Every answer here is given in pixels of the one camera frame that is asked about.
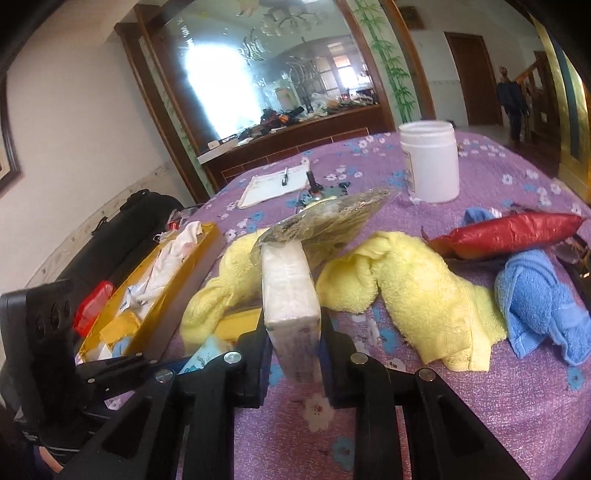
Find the open box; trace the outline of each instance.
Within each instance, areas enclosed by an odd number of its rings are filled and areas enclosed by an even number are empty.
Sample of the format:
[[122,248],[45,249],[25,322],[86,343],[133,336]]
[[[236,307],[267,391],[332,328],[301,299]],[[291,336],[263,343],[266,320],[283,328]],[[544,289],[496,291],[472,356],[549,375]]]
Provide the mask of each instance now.
[[[203,233],[197,237],[195,250],[185,259],[162,295],[156,299],[139,330],[124,350],[124,355],[143,353],[148,359],[162,357],[178,328],[189,300],[195,295],[226,245],[215,223],[204,223],[202,228]],[[154,248],[109,299],[80,347],[79,358],[82,361],[87,361],[87,354],[94,351],[101,343],[100,331],[115,318],[125,290],[140,281],[164,245]]]

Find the red package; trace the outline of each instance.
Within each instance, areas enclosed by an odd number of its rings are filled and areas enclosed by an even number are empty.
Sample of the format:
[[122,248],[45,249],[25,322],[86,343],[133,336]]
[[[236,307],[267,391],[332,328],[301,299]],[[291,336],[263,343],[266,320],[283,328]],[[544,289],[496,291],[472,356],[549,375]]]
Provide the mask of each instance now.
[[97,287],[80,302],[80,306],[74,315],[74,330],[82,338],[85,338],[95,324],[96,318],[107,305],[107,301],[113,295],[115,287],[110,281],[103,280]]
[[443,258],[484,260],[557,244],[577,233],[585,218],[572,213],[525,212],[473,223],[429,240]]

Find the door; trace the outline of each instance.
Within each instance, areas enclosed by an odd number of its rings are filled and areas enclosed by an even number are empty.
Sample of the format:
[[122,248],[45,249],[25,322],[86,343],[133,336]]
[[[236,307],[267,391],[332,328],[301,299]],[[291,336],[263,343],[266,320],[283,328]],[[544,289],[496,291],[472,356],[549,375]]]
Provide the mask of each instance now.
[[446,32],[460,77],[469,125],[502,125],[491,60],[479,35]]

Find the clear plastic bag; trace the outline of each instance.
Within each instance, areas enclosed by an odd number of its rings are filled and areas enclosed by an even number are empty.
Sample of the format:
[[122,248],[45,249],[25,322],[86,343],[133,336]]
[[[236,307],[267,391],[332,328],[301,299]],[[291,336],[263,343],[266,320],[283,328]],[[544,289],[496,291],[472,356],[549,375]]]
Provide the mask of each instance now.
[[391,195],[392,190],[368,190],[315,203],[263,233],[252,247],[251,262],[261,265],[262,244],[299,240],[313,270],[359,235]]

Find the metal screw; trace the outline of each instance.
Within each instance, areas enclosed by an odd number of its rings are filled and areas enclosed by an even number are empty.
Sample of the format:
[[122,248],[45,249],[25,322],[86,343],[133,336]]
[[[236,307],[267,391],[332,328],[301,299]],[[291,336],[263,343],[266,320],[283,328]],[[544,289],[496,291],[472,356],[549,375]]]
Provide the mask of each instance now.
[[355,365],[363,365],[363,364],[367,363],[368,356],[365,355],[365,353],[355,352],[353,355],[351,355],[351,361]]
[[230,365],[237,364],[240,360],[242,360],[242,355],[240,352],[228,352],[223,356],[223,360]]
[[422,368],[418,371],[418,376],[425,382],[432,382],[435,380],[435,372],[430,368]]
[[174,373],[172,372],[172,370],[169,370],[168,368],[163,368],[162,370],[158,370],[154,377],[160,383],[166,383],[173,379]]

